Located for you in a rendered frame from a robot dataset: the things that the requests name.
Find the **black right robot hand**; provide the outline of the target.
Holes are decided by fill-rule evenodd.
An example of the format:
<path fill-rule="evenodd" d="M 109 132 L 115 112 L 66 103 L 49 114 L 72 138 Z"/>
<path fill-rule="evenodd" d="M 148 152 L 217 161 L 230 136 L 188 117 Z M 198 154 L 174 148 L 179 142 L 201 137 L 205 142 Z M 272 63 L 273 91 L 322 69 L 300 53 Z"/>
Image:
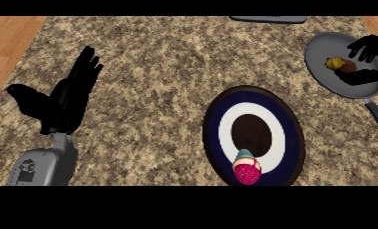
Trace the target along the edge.
<path fill-rule="evenodd" d="M 359 57 L 360 62 L 371 63 L 378 57 L 378 36 L 368 35 L 348 46 L 348 57 Z M 362 69 L 354 72 L 335 71 L 338 78 L 351 86 L 378 82 L 378 70 Z"/>

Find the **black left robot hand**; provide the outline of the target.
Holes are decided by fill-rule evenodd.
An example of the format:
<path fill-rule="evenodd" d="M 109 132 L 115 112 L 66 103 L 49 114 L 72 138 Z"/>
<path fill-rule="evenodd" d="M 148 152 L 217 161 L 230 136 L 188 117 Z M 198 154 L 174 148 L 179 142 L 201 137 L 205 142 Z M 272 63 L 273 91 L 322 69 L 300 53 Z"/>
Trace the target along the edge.
<path fill-rule="evenodd" d="M 6 88 L 21 113 L 40 120 L 43 135 L 56 132 L 71 134 L 80 127 L 102 68 L 94 49 L 86 46 L 68 76 L 58 82 L 49 95 L 24 84 L 12 84 Z"/>

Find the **yellow-brown sweet potato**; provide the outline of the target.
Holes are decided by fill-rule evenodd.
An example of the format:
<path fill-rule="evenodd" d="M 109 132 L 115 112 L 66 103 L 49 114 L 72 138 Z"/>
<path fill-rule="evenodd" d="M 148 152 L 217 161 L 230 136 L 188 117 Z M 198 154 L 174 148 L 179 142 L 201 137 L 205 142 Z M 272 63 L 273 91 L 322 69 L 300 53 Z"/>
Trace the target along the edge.
<path fill-rule="evenodd" d="M 344 73 L 351 73 L 357 70 L 354 62 L 343 59 L 341 57 L 328 58 L 325 61 L 325 66 L 328 69 L 341 71 Z"/>

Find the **grey frying pan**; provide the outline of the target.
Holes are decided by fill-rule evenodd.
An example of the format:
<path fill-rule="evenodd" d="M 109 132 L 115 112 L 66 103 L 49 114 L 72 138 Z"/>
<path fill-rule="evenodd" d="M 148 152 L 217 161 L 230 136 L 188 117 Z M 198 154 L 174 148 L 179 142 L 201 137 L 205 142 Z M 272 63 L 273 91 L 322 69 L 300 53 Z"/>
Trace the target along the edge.
<path fill-rule="evenodd" d="M 326 68 L 325 62 L 331 57 L 348 60 L 350 50 L 347 46 L 356 38 L 338 32 L 323 32 L 315 35 L 306 45 L 304 61 L 309 72 L 319 84 L 335 94 L 351 99 L 362 99 L 365 106 L 378 122 L 378 104 L 371 98 L 378 97 L 378 82 L 363 85 L 348 85 Z"/>

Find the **blue and white plate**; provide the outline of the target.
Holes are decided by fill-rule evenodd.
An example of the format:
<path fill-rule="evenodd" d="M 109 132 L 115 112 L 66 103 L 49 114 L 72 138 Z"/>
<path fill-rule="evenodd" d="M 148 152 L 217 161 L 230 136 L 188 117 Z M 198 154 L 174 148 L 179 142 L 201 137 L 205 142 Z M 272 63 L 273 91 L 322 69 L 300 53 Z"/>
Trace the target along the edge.
<path fill-rule="evenodd" d="M 233 161 L 248 149 L 261 164 L 255 186 L 289 186 L 304 163 L 304 137 L 283 100 L 266 89 L 236 86 L 213 100 L 202 124 L 207 157 L 223 181 L 241 186 Z"/>

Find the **flat grey appliance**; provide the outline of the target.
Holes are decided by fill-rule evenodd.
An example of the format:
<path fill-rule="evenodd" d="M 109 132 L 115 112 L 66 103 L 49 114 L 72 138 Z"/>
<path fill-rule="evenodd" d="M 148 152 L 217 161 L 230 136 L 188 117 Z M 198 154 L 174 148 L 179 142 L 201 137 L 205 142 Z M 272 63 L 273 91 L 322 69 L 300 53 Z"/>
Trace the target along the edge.
<path fill-rule="evenodd" d="M 232 20 L 258 23 L 301 24 L 307 16 L 230 16 Z"/>

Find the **pink cupcake with teal top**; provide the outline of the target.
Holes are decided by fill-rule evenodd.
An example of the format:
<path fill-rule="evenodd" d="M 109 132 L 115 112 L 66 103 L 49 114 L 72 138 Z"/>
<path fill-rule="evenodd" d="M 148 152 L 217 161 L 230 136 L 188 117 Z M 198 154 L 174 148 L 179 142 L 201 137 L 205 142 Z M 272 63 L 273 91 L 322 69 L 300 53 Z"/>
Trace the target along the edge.
<path fill-rule="evenodd" d="M 233 161 L 233 173 L 242 185 L 252 185 L 261 177 L 261 165 L 248 149 L 241 149 Z"/>

